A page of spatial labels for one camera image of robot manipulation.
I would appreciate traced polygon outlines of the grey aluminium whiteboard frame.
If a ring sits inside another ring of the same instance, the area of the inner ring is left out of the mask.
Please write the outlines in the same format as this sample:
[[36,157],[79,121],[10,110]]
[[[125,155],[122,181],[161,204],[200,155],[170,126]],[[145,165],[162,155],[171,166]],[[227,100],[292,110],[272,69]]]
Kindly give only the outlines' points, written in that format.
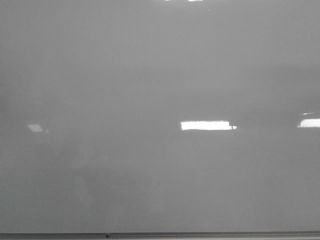
[[318,240],[319,231],[1,233],[2,240]]

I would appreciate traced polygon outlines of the white whiteboard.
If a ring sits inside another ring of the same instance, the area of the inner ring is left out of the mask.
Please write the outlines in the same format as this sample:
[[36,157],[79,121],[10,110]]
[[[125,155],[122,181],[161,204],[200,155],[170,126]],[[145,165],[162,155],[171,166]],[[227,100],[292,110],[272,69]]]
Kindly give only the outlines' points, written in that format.
[[317,0],[3,0],[3,233],[320,228]]

